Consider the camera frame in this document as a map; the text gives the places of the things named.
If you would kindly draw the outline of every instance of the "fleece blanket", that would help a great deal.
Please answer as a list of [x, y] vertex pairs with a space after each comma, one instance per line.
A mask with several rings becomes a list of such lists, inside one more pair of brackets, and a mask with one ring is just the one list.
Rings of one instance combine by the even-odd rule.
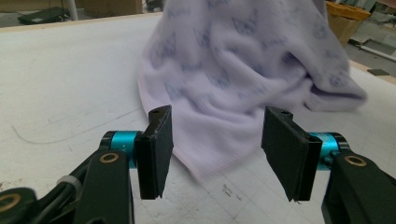
[[167, 0], [138, 86], [147, 112], [172, 105], [174, 154], [196, 177], [260, 147], [266, 105], [339, 111], [366, 99], [324, 0]]

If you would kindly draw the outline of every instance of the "brass screw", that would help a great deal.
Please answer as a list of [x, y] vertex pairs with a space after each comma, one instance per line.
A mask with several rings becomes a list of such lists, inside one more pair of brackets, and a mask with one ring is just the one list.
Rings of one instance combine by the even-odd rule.
[[7, 203], [6, 205], [0, 205], [0, 213], [6, 212], [8, 209], [17, 205], [21, 200], [21, 195], [17, 194], [17, 193], [3, 195], [0, 197], [0, 202], [2, 202], [4, 200], [9, 200], [9, 199], [10, 199], [9, 203]]
[[101, 163], [111, 163], [119, 158], [119, 154], [110, 152], [100, 157], [99, 161]]
[[345, 156], [345, 160], [352, 165], [356, 166], [366, 166], [367, 162], [356, 156]]

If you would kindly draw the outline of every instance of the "white table surface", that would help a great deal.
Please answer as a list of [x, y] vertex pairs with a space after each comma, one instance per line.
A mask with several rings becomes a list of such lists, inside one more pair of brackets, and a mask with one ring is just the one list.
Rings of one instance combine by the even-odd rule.
[[[0, 30], [0, 190], [44, 196], [93, 153], [107, 131], [145, 130], [136, 74], [161, 15]], [[396, 176], [396, 86], [352, 68], [368, 91], [354, 112], [295, 111], [309, 132], [339, 132], [352, 149]], [[131, 171], [136, 223], [324, 223], [329, 172], [317, 172], [310, 202], [289, 203], [257, 149], [203, 182], [175, 158], [162, 199], [141, 201]]]

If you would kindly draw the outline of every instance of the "blue anodized part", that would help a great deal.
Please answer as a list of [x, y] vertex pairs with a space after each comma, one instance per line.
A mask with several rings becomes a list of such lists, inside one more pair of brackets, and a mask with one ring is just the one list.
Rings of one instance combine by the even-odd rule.
[[136, 168], [134, 164], [134, 139], [137, 131], [116, 131], [111, 140], [111, 149], [122, 150], [128, 155], [129, 168]]
[[318, 163], [318, 170], [329, 170], [328, 165], [324, 163], [332, 163], [334, 153], [339, 152], [337, 141], [330, 133], [309, 133], [312, 136], [318, 137], [322, 140], [322, 148], [320, 151], [320, 158]]

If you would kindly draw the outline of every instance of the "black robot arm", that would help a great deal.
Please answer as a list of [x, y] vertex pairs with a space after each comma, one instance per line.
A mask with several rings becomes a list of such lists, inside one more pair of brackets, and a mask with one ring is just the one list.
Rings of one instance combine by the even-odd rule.
[[396, 180], [354, 153], [341, 134], [306, 133], [292, 117], [267, 106], [262, 133], [262, 148], [289, 200], [309, 201], [317, 169], [328, 168], [327, 224], [395, 224]]
[[0, 193], [0, 223], [134, 223], [129, 176], [137, 168], [141, 199], [163, 196], [172, 156], [171, 106], [148, 113], [144, 132], [108, 132], [99, 148], [38, 200], [28, 188]]

